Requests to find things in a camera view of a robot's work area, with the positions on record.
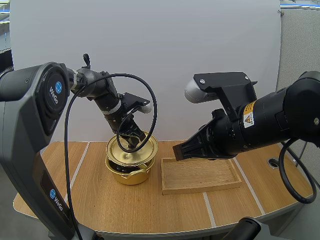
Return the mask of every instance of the gold pot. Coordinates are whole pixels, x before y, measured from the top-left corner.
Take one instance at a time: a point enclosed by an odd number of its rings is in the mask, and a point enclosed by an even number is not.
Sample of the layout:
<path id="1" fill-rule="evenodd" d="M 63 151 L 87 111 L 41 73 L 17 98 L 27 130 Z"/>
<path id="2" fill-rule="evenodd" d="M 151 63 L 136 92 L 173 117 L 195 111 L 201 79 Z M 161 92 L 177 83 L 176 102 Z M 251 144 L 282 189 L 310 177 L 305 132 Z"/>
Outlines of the gold pot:
<path id="1" fill-rule="evenodd" d="M 135 170 L 130 173 L 123 173 L 113 169 L 110 166 L 110 160 L 108 159 L 108 156 L 105 158 L 105 165 L 112 172 L 114 179 L 119 183 L 124 185 L 137 185 L 143 183 L 148 179 L 150 175 L 150 168 L 155 163 L 155 159 L 156 158 L 154 157 L 146 164 L 139 165 L 139 170 Z"/>
<path id="2" fill-rule="evenodd" d="M 126 141 L 120 138 L 123 146 Z M 137 185 L 148 179 L 150 168 L 155 163 L 155 156 L 158 151 L 158 141 L 151 135 L 148 142 L 139 151 L 127 153 L 120 149 L 117 143 L 117 137 L 114 136 L 106 145 L 105 165 L 112 172 L 115 180 L 125 185 Z M 118 165 L 120 167 L 128 167 L 127 169 L 135 169 L 129 173 L 123 173 L 116 170 L 112 166 Z"/>

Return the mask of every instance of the wooden panel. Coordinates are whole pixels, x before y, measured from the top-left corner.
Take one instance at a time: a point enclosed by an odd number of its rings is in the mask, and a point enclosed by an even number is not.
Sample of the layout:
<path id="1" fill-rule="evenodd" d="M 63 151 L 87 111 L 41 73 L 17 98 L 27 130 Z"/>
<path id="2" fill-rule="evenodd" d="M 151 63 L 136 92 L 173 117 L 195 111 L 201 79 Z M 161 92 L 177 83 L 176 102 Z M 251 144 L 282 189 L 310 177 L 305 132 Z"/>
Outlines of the wooden panel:
<path id="1" fill-rule="evenodd" d="M 280 150 L 280 147 L 274 144 L 241 153 L 236 157 L 266 213 L 296 202 L 283 184 L 279 169 L 273 169 L 267 163 L 269 158 L 278 158 Z M 284 167 L 298 193 L 304 197 L 312 194 L 309 183 L 287 156 L 284 159 Z"/>
<path id="2" fill-rule="evenodd" d="M 70 176 L 74 175 L 87 144 L 87 142 L 68 143 Z M 67 193 L 64 143 L 62 141 L 50 143 L 41 156 L 57 189 L 64 198 Z M 13 201 L 13 207 L 20 213 L 36 218 L 36 215 L 31 211 L 19 193 Z"/>
<path id="3" fill-rule="evenodd" d="M 257 217 L 262 214 L 234 160 L 231 161 L 242 181 L 240 187 L 207 192 L 217 226 L 236 223 L 243 217 Z"/>
<path id="4" fill-rule="evenodd" d="M 238 188 L 241 179 L 230 159 L 161 159 L 162 194 L 194 194 Z"/>
<path id="5" fill-rule="evenodd" d="M 202 193 L 162 195 L 161 158 L 174 157 L 161 141 L 145 182 L 128 186 L 115 181 L 105 165 L 106 142 L 91 142 L 71 190 L 77 220 L 98 231 L 168 233 L 211 227 Z"/>

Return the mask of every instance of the blue logo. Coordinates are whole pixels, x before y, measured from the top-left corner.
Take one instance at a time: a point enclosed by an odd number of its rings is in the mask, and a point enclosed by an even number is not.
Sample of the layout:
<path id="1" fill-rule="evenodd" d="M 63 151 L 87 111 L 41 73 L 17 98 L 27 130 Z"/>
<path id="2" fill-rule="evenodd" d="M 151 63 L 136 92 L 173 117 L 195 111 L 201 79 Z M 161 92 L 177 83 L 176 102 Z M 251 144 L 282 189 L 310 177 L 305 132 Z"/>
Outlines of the blue logo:
<path id="1" fill-rule="evenodd" d="M 61 86 L 61 82 L 57 81 L 55 84 L 55 91 L 57 94 L 61 93 L 62 90 L 62 86 Z"/>
<path id="2" fill-rule="evenodd" d="M 56 191 L 54 189 L 50 190 L 50 198 L 54 199 L 56 196 Z"/>

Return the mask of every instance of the yellow warning sticker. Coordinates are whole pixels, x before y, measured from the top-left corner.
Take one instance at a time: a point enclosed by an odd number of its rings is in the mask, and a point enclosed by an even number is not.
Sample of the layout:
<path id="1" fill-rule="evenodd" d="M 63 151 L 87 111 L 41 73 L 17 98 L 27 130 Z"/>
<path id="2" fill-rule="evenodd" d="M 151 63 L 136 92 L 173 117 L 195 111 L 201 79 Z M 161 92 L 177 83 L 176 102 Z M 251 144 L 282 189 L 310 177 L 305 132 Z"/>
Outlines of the yellow warning sticker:
<path id="1" fill-rule="evenodd" d="M 251 123 L 251 118 L 250 115 L 244 120 L 246 123 L 250 124 Z"/>
<path id="2" fill-rule="evenodd" d="M 247 106 L 245 106 L 244 111 L 243 111 L 243 115 L 247 115 L 248 113 L 254 111 L 255 102 L 256 101 L 253 101 L 253 102 L 249 103 Z"/>

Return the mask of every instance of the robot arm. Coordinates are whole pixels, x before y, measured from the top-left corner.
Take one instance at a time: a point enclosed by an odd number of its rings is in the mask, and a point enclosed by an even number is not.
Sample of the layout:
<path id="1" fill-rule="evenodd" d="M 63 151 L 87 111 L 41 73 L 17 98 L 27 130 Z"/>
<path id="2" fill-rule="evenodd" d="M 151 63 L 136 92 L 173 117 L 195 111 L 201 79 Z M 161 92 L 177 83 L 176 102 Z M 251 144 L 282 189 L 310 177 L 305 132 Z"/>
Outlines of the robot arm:
<path id="1" fill-rule="evenodd" d="M 84 54 L 83 58 L 87 66 L 83 66 L 77 71 L 67 68 L 70 90 L 74 94 L 83 86 L 94 82 L 98 78 L 109 75 L 108 72 L 90 70 L 91 66 L 88 54 Z M 89 85 L 79 94 L 79 97 L 86 97 L 90 101 L 95 101 L 114 134 L 117 133 L 121 122 L 133 108 L 140 106 L 138 111 L 146 114 L 151 111 L 149 100 L 127 92 L 123 94 L 117 93 L 112 78 Z M 129 149 L 134 149 L 146 137 L 133 118 L 134 116 L 131 115 L 120 130 L 120 136 L 127 141 Z"/>
<path id="2" fill-rule="evenodd" d="M 77 93 L 107 74 L 92 71 L 89 65 L 73 71 L 63 63 L 49 62 L 0 75 L 0 163 L 54 239 L 78 238 L 69 206 L 52 180 L 40 150 L 50 143 L 70 90 Z M 151 110 L 146 99 L 118 94 L 111 78 L 91 84 L 80 96 L 97 103 L 113 132 L 131 109 L 139 106 L 141 112 Z M 133 116 L 122 125 L 120 136 L 127 140 L 129 148 L 135 148 L 146 137 Z M 81 224 L 78 228 L 85 240 L 101 239 L 92 229 Z"/>
<path id="3" fill-rule="evenodd" d="M 185 97 L 192 103 L 219 99 L 225 111 L 214 110 L 210 122 L 174 146 L 176 159 L 230 159 L 292 138 L 320 145 L 320 72 L 305 72 L 260 99 L 255 83 L 243 72 L 195 74 Z"/>

